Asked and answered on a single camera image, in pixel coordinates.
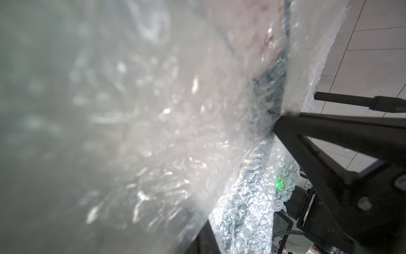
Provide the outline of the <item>bubble wrap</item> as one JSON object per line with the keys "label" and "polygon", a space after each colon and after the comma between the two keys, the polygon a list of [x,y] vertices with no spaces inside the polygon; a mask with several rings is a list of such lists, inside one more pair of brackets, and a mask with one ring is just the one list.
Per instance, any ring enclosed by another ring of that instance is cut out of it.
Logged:
{"label": "bubble wrap", "polygon": [[[281,114],[347,1],[290,1]],[[183,254],[259,141],[283,1],[2,1],[1,253]]]}

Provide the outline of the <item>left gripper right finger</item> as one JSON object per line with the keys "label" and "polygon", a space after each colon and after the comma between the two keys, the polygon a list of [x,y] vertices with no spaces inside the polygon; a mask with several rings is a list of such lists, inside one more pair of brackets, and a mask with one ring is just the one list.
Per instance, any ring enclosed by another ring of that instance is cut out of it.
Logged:
{"label": "left gripper right finger", "polygon": [[[356,254],[406,251],[406,121],[301,113],[274,132],[312,183]],[[323,140],[375,158],[357,173],[313,144]]]}

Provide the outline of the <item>green rimmed plate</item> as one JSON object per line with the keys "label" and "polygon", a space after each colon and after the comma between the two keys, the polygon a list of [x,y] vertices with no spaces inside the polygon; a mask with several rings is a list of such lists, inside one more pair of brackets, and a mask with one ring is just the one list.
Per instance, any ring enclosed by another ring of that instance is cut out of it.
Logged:
{"label": "green rimmed plate", "polygon": [[291,178],[298,175],[297,163],[272,130],[281,114],[288,76],[291,2],[283,1],[281,10],[282,48],[251,80],[259,104],[260,139],[209,216],[222,254],[273,252],[274,215],[284,208],[283,199],[291,196]]}

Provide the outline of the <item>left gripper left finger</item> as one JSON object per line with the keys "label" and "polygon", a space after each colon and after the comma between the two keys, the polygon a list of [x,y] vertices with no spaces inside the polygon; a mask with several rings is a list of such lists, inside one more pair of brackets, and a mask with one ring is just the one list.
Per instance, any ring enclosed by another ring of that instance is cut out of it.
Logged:
{"label": "left gripper left finger", "polygon": [[216,242],[209,221],[206,222],[198,236],[187,250],[187,254],[220,254],[221,251]]}

